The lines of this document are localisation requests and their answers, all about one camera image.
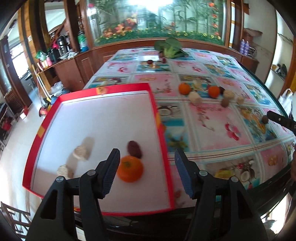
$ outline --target glass mural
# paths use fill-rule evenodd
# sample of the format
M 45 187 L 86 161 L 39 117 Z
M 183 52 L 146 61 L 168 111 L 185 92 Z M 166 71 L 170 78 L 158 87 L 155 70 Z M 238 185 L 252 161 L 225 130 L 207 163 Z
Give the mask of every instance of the glass mural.
M 87 0 L 95 45 L 176 37 L 223 45 L 226 0 Z

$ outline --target wooden counter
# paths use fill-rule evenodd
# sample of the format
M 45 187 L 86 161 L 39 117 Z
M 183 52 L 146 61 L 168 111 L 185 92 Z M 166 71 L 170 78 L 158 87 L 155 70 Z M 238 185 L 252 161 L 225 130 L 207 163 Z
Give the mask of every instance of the wooden counter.
M 52 65 L 50 68 L 55 69 L 57 76 L 65 88 L 70 91 L 82 90 L 90 78 L 118 50 L 154 46 L 154 42 L 157 40 L 163 39 L 132 39 L 129 41 L 120 41 L 98 46 L 86 52 L 79 53 L 72 59 L 60 61 Z M 253 73 L 255 73 L 259 64 L 258 60 L 244 56 L 236 50 L 226 48 L 225 46 L 190 39 L 179 39 L 179 41 L 182 43 L 182 47 L 184 48 L 203 49 L 231 55 Z

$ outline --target green grass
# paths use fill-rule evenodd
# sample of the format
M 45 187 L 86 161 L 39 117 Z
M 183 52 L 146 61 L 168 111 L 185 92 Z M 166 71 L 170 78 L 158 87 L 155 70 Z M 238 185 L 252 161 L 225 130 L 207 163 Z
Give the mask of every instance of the green grass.
M 129 40 L 129 39 L 143 39 L 143 38 L 168 38 L 175 37 L 180 39 L 193 39 L 206 41 L 214 44 L 224 45 L 222 39 L 218 36 L 207 35 L 203 33 L 198 33 L 195 31 L 164 31 L 159 29 L 139 29 L 139 30 L 128 30 L 124 33 L 113 34 L 109 38 L 101 36 L 95 40 L 95 45 L 109 44 L 117 41 Z

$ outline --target white plastic bag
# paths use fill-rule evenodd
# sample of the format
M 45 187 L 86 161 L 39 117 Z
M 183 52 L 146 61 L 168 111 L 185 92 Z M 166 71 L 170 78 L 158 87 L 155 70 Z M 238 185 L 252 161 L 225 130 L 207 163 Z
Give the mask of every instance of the white plastic bag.
M 288 116 L 292 111 L 292 100 L 293 93 L 290 89 L 285 90 L 285 92 L 279 98 L 279 103 L 282 105 Z

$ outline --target purple bottle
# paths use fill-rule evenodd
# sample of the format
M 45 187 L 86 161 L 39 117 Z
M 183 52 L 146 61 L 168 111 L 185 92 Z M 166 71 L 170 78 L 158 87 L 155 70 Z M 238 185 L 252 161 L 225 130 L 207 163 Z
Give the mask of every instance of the purple bottle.
M 241 41 L 241 45 L 240 45 L 240 48 L 239 48 L 239 52 L 244 54 L 244 47 L 246 45 L 246 42 L 244 41 L 244 39 Z
M 249 42 L 247 41 L 244 46 L 244 55 L 246 56 L 248 55 L 249 49 L 250 49 L 250 45 L 249 45 Z

